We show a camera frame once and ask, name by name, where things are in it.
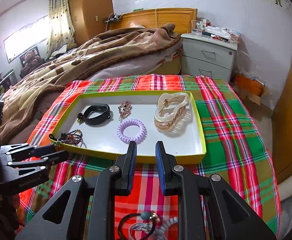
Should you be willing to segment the gold black brooch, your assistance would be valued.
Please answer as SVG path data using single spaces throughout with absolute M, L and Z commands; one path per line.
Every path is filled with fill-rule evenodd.
M 77 115 L 77 123 L 82 124 L 84 122 L 84 116 L 82 113 Z

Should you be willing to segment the pink rhinestone hair clip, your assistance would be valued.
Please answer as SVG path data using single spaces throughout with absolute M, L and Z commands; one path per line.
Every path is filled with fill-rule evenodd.
M 119 121 L 122 122 L 131 114 L 132 105 L 128 101 L 122 101 L 118 106 Z

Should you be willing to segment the yellow green shallow tray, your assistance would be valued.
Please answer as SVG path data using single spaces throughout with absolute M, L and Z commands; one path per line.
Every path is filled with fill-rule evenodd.
M 185 113 L 170 130 L 159 130 L 154 125 L 157 100 L 163 93 L 178 91 L 126 91 L 80 94 L 67 107 L 49 134 L 55 146 L 83 155 L 116 159 L 125 154 L 131 140 L 137 143 L 137 161 L 156 162 L 155 146 L 162 141 L 168 154 L 179 164 L 197 164 L 205 156 L 203 127 L 194 96 L 190 92 Z M 122 101 L 132 105 L 131 114 L 119 121 L 118 106 Z M 77 123 L 77 115 L 94 103 L 107 104 L 111 117 L 106 122 L 91 126 Z

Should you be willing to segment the plaid colourful cloth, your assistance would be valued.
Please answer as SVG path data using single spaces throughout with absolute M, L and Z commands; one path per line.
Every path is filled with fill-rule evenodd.
M 49 133 L 67 107 L 82 93 L 126 90 L 186 90 L 192 92 L 203 126 L 206 154 L 188 166 L 194 173 L 218 173 L 265 221 L 275 236 L 280 225 L 280 197 L 272 158 L 248 110 L 228 83 L 210 77 L 144 75 L 73 81 L 46 111 L 27 143 L 50 144 Z M 71 176 L 90 177 L 111 166 L 109 160 L 75 154 L 53 166 L 49 181 L 20 193 L 19 223 L 25 225 Z M 165 197 L 154 165 L 137 165 L 128 197 L 116 197 L 115 227 L 129 213 L 155 211 L 164 220 L 178 215 L 177 197 Z

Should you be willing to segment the black wristband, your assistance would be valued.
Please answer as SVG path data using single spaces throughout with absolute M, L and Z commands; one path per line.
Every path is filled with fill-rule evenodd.
M 87 125 L 96 126 L 110 119 L 110 107 L 107 104 L 94 103 L 89 106 L 82 114 Z

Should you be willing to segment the cream claw hair clip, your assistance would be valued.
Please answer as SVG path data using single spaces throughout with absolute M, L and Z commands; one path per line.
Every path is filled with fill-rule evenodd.
M 170 130 L 176 121 L 184 115 L 189 104 L 189 95 L 185 92 L 163 93 L 157 100 L 154 113 L 154 125 L 159 130 Z

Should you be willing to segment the framed teddy picture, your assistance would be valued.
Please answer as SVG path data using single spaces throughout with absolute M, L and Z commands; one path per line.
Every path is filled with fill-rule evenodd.
M 24 78 L 44 63 L 44 59 L 40 57 L 38 47 L 33 47 L 21 55 L 20 61 L 22 64 L 20 71 L 21 78 Z

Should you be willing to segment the brown patterned blanket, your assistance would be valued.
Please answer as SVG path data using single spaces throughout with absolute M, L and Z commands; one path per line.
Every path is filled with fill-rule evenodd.
M 121 28 L 88 40 L 71 53 L 42 64 L 3 96 L 0 141 L 6 145 L 32 121 L 41 99 L 62 92 L 72 81 L 85 80 L 113 64 L 158 53 L 176 45 L 175 25 L 160 28 Z

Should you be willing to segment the white paper roll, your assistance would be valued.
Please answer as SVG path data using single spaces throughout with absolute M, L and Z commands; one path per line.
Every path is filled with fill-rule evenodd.
M 292 196 L 292 175 L 278 185 L 278 194 L 281 202 Z

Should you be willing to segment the orange box on floor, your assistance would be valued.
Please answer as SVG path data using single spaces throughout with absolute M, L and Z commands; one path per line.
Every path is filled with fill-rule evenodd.
M 236 73 L 234 85 L 241 99 L 248 99 L 257 105 L 261 104 L 261 96 L 264 94 L 265 85 L 257 80 L 252 80 L 242 74 Z

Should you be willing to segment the patterned curtain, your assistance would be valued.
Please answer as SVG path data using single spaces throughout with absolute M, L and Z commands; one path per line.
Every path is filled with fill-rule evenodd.
M 49 31 L 46 57 L 65 44 L 74 43 L 74 26 L 68 0 L 49 0 Z

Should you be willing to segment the white nightstand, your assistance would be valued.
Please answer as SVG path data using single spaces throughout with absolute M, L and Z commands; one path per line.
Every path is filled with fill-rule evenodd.
M 210 36 L 182 34 L 184 75 L 207 76 L 230 81 L 237 43 L 215 40 Z

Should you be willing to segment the wooden wardrobe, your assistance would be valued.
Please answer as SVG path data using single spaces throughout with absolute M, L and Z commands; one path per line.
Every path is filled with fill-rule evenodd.
M 68 0 L 68 4 L 77 45 L 105 32 L 104 20 L 113 13 L 112 0 Z

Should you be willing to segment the clutter on nightstand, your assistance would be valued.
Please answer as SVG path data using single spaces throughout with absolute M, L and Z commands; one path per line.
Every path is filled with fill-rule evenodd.
M 229 28 L 214 27 L 208 19 L 192 20 L 191 33 L 195 35 L 210 36 L 215 40 L 240 43 L 241 34 Z

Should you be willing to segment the wooden headboard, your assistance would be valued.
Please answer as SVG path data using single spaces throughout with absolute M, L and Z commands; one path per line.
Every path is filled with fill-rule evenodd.
M 197 9 L 194 8 L 158 8 L 129 12 L 119 16 L 119 20 L 110 22 L 108 30 L 143 26 L 159 28 L 167 23 L 175 25 L 175 33 L 190 33 L 192 21 L 197 19 Z

